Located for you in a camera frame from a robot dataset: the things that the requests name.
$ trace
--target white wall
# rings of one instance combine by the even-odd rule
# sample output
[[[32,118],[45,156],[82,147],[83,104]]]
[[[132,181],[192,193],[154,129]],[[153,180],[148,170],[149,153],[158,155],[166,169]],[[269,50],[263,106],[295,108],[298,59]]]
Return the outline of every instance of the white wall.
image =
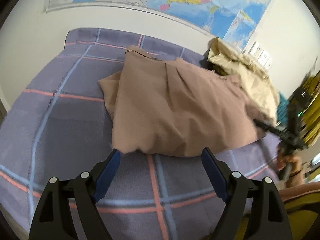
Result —
[[[79,7],[45,13],[45,2],[20,0],[0,30],[0,99],[6,107],[63,50],[65,37],[74,28],[101,27],[142,33],[198,53],[206,51],[210,40],[210,36],[196,29],[146,12]],[[247,48],[255,40],[271,54],[270,76],[274,85],[289,96],[320,51],[320,28],[301,0],[272,0]]]
[[[319,152],[320,152],[320,140],[317,140],[313,146],[300,152],[302,162],[306,163],[311,161]]]
[[[272,0],[246,48],[255,40],[270,53],[271,80],[287,97],[320,56],[320,28],[302,0]]]

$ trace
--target bracelet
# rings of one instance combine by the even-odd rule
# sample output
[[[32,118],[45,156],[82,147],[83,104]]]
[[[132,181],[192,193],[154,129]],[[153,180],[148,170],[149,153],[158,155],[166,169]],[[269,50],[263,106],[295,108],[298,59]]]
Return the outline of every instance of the bracelet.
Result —
[[[294,174],[291,174],[291,175],[289,176],[289,178],[291,178],[291,177],[294,177],[294,176],[298,175],[301,171],[302,171],[302,170],[300,170],[300,171],[296,171]]]

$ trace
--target blue gripper pad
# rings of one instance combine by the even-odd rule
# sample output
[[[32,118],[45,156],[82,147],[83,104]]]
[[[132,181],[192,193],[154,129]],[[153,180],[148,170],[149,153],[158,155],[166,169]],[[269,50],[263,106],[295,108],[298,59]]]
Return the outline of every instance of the blue gripper pad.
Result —
[[[201,161],[217,197],[227,203],[230,198],[227,181],[206,148],[202,150]]]
[[[116,151],[97,179],[96,191],[92,196],[94,203],[97,203],[100,199],[104,198],[104,196],[106,195],[110,187],[110,184],[116,175],[119,165],[120,165],[120,152]]]

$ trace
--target beige fabric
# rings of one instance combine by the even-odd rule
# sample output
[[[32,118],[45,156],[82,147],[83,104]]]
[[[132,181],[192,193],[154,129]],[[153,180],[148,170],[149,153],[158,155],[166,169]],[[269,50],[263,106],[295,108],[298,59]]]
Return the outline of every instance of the beige fabric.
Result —
[[[112,146],[192,157],[204,147],[217,153],[256,141],[264,132],[258,134],[252,119],[264,118],[238,82],[129,47],[122,72],[99,81],[113,117]]]
[[[228,75],[239,75],[242,89],[276,125],[279,94],[257,62],[248,55],[238,53],[220,38],[212,40],[208,60],[222,67]]]

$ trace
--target plaid bedsheet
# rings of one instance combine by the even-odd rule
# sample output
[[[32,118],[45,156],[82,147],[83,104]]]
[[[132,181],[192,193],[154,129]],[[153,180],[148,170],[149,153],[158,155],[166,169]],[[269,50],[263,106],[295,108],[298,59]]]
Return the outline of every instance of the plaid bedsheet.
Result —
[[[15,101],[0,129],[0,203],[29,231],[48,179],[75,178],[111,152],[112,122],[98,80],[123,67],[124,51],[137,45],[154,57],[199,66],[203,56],[152,37],[107,29],[76,29],[65,49]],[[270,176],[278,138],[265,138],[216,154],[249,178]],[[222,214],[201,158],[123,155],[104,199],[97,204],[114,240],[197,240]],[[79,239],[86,239],[75,205]]]

